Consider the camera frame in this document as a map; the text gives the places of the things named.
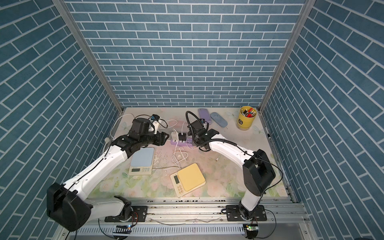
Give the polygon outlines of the black USB wall charger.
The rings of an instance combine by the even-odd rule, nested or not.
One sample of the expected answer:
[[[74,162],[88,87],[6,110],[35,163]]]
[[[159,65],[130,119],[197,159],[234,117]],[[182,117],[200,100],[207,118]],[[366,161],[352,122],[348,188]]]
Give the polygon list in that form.
[[[178,137],[179,137],[180,142],[186,142],[186,140],[187,140],[187,134],[185,134],[185,133],[179,133]]]

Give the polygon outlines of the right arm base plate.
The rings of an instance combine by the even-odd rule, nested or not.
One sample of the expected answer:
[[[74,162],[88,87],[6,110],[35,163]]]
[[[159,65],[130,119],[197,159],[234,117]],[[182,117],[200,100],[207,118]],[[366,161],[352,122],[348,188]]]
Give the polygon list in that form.
[[[252,211],[248,211],[241,205],[227,205],[222,209],[228,222],[261,221],[267,220],[266,210],[263,205],[257,205]]]

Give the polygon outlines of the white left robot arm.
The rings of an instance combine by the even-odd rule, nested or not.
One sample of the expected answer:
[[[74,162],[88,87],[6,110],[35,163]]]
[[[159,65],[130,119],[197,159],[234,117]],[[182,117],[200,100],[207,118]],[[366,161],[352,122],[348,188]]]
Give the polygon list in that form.
[[[89,201],[92,190],[118,165],[149,145],[163,146],[169,134],[160,132],[160,117],[133,119],[128,134],[112,141],[108,149],[93,163],[63,184],[53,183],[47,190],[47,215],[70,232],[85,223],[104,217],[127,222],[132,216],[132,203],[122,196]]]

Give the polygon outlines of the purple pencil case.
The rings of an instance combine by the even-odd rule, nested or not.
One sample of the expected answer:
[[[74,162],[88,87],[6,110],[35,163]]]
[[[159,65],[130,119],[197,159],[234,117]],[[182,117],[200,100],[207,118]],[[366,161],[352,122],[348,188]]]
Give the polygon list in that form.
[[[205,122],[209,123],[210,125],[212,124],[212,119],[207,109],[204,109],[204,108],[198,109],[198,114],[200,119],[204,119]]]

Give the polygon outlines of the yellow pen cup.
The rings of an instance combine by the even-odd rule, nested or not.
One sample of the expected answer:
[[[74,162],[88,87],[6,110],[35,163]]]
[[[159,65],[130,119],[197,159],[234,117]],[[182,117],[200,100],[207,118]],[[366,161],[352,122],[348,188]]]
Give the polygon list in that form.
[[[255,108],[250,106],[241,107],[237,119],[237,127],[243,131],[248,130],[252,126],[256,115],[257,110]]]

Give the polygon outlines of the aluminium mounting rail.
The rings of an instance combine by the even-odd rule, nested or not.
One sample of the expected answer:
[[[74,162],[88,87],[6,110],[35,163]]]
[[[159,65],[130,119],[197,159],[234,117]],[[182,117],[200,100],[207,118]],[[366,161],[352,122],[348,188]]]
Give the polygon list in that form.
[[[222,209],[227,205],[239,205],[236,199],[181,199],[181,200],[146,200],[137,199],[131,202],[120,199],[98,199],[86,202],[91,208],[88,221],[104,220],[105,217],[117,216],[124,208],[130,206],[147,206],[146,220],[139,223],[159,223],[164,225],[192,223],[227,223],[227,217]],[[259,205],[266,210],[265,223],[308,223],[309,216],[303,204],[294,203],[288,198],[263,198]],[[239,221],[262,223],[261,221]]]

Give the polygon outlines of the blue pencil case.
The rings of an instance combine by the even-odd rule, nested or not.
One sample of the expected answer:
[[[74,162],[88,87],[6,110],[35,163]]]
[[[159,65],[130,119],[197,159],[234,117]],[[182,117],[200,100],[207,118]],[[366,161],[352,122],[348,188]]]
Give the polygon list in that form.
[[[211,116],[211,119],[216,124],[218,124],[220,127],[222,127],[222,128],[226,128],[227,127],[228,122],[221,115],[219,115],[217,112],[211,113],[210,116]]]

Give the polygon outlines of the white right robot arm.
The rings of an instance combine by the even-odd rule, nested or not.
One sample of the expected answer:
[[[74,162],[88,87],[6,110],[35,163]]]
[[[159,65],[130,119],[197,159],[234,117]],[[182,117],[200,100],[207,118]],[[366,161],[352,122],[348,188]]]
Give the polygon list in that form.
[[[274,165],[263,150],[252,151],[243,148],[227,140],[218,131],[205,127],[200,119],[194,122],[187,120],[187,123],[189,135],[197,147],[208,152],[217,152],[242,169],[246,192],[239,208],[244,217],[250,219],[263,194],[276,177]]]

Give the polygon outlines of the floral table mat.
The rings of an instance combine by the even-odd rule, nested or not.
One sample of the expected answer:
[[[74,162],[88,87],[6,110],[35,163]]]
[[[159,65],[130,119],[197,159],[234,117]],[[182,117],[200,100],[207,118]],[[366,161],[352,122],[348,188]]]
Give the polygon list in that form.
[[[241,164],[232,162],[226,156],[214,152],[202,152],[194,145],[177,143],[176,133],[186,134],[185,109],[156,109],[169,123],[170,140],[162,147],[154,147],[152,173],[134,175],[132,157],[116,167],[91,192],[89,198],[123,196],[127,199],[160,198],[241,198],[247,188],[244,184]],[[263,150],[270,162],[276,164],[260,117],[255,116],[253,124],[246,131],[237,126],[238,109],[212,109],[222,116],[228,125],[224,128],[215,122],[215,129],[228,140],[239,146],[257,151]]]

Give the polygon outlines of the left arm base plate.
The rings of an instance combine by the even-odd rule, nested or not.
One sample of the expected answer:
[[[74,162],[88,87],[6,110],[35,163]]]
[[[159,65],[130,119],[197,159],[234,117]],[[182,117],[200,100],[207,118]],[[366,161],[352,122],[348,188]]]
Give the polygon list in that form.
[[[130,206],[123,209],[117,216],[105,217],[106,223],[125,223],[136,224],[146,220],[148,212],[147,206]]]

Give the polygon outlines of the blue electronic kitchen scale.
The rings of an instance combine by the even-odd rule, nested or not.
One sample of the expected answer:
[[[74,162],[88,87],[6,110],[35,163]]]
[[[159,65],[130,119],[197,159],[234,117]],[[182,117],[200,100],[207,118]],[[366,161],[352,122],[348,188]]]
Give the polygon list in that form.
[[[141,148],[132,155],[129,176],[151,175],[153,171],[154,148]]]

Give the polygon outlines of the white USB wall charger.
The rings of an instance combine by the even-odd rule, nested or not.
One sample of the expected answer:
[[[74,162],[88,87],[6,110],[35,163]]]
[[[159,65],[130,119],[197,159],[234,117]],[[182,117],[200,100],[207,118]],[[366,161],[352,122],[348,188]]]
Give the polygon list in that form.
[[[179,134],[178,134],[177,131],[173,131],[173,132],[171,133],[171,137],[172,137],[172,141],[173,141],[173,142],[177,143],[177,142],[179,141]]]

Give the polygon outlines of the purple power strip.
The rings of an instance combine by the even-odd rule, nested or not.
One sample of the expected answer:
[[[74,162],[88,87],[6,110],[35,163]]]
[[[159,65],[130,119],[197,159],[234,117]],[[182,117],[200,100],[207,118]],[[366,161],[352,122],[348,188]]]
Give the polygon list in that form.
[[[171,145],[180,146],[180,147],[192,147],[194,142],[192,138],[187,138],[185,141],[171,140]]]

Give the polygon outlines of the yellow electronic kitchen scale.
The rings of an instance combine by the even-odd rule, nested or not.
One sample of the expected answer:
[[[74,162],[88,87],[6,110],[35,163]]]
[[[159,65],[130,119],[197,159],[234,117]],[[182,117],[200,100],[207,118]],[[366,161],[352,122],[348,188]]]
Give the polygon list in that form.
[[[170,179],[178,198],[206,184],[205,177],[196,163],[170,175]]]

